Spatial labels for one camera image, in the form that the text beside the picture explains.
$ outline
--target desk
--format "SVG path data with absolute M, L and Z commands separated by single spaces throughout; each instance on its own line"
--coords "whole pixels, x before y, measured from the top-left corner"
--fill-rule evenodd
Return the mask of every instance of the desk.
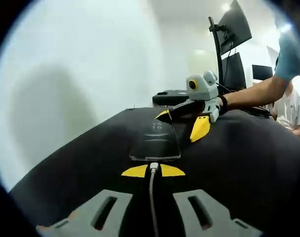
M 138 236 L 134 228 L 138 225 L 148 236 L 149 180 L 121 173 L 142 164 L 129 159 L 132 141 L 143 121 L 162 110 L 130 109 L 115 115 L 39 163 L 10 194 L 34 225 L 49 226 L 103 189 L 130 193 L 133 198 L 122 231 Z M 219 117 L 206 137 L 193 144 L 188 141 L 191 126 L 174 124 L 182 157 L 168 163 L 186 176 L 165 177 L 155 184 L 162 236 L 184 233 L 172 193 L 196 189 L 225 205 L 233 218 L 267 230 L 298 178 L 300 139 L 272 119 L 239 110 Z

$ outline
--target ceiling light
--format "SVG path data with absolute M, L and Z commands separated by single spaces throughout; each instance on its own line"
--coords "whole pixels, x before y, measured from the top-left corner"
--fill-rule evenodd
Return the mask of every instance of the ceiling light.
M 283 27 L 279 28 L 279 31 L 281 33 L 286 33 L 287 31 L 289 31 L 292 28 L 291 24 L 286 24 Z
M 197 49 L 196 54 L 204 54 L 205 50 L 204 49 Z
M 229 11 L 230 10 L 229 4 L 226 3 L 226 4 L 222 5 L 222 9 L 223 9 L 224 12 Z

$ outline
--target charging cable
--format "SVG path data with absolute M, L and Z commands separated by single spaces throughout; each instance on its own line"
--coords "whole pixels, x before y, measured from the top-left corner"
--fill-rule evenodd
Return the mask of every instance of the charging cable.
M 159 237 L 159 230 L 158 230 L 158 223 L 156 221 L 156 214 L 154 209 L 154 201 L 153 201 L 153 180 L 156 171 L 158 170 L 159 164 L 154 162 L 150 164 L 150 185 L 149 185 L 149 196 L 150 196 L 150 208 L 151 208 L 151 215 L 152 215 L 152 222 L 153 222 L 153 229 L 154 229 L 154 236 Z

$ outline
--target black smartphone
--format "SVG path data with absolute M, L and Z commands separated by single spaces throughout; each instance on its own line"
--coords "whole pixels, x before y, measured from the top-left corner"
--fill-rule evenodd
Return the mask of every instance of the black smartphone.
M 149 120 L 134 141 L 129 156 L 132 160 L 160 161 L 181 158 L 172 124 Z

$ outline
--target monitor arm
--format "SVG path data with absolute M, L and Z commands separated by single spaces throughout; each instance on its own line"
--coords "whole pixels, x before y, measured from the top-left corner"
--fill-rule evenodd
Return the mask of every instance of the monitor arm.
M 208 20 L 210 23 L 209 31 L 213 33 L 214 41 L 215 41 L 215 45 L 216 45 L 219 84 L 224 85 L 223 63 L 222 63 L 222 59 L 221 59 L 221 48 L 220 48 L 217 32 L 218 31 L 226 31 L 226 26 L 215 25 L 214 20 L 211 16 L 208 17 Z

